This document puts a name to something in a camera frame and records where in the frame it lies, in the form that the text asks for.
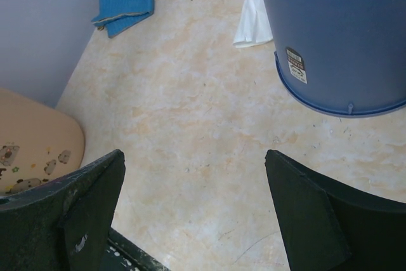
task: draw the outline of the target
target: sticker on bucket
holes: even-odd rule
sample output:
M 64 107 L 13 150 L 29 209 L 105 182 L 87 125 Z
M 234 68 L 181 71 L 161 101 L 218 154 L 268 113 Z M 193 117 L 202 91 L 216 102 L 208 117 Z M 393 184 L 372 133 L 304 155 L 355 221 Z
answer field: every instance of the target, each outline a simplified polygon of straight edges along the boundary
M 291 74 L 301 82 L 307 84 L 305 62 L 300 54 L 292 48 L 286 48 L 287 62 Z

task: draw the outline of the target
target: blue cloth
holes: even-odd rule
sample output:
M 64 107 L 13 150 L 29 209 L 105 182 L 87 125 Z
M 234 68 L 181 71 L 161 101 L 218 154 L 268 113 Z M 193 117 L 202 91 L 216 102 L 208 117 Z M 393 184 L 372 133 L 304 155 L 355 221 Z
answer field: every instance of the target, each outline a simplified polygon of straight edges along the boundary
M 110 38 L 154 13 L 154 0 L 99 0 L 100 13 L 92 19 L 96 27 L 106 27 Z

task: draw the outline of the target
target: white wall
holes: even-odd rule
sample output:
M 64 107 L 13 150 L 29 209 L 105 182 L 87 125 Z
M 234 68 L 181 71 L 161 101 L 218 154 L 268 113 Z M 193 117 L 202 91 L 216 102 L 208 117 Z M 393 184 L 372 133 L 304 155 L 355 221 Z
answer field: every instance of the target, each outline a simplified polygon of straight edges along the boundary
M 97 14 L 98 0 L 0 0 L 0 87 L 54 107 Z

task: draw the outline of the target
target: white cloth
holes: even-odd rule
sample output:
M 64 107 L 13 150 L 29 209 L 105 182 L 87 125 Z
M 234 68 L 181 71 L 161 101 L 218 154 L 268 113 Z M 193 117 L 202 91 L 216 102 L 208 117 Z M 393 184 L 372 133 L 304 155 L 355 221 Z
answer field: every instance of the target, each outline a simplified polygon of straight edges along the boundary
M 236 48 L 245 48 L 264 44 L 272 39 L 264 0 L 245 0 L 233 45 Z

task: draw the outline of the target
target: marble floor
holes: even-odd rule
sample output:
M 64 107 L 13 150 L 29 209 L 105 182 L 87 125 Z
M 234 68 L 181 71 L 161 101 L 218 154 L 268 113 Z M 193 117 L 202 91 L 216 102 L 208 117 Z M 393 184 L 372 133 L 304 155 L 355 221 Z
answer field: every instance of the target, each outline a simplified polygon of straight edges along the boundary
M 272 43 L 236 49 L 243 0 L 156 0 L 114 39 L 95 32 L 60 100 L 126 179 L 113 227 L 171 270 L 288 270 L 264 157 L 406 202 L 406 110 L 313 112 L 278 79 Z

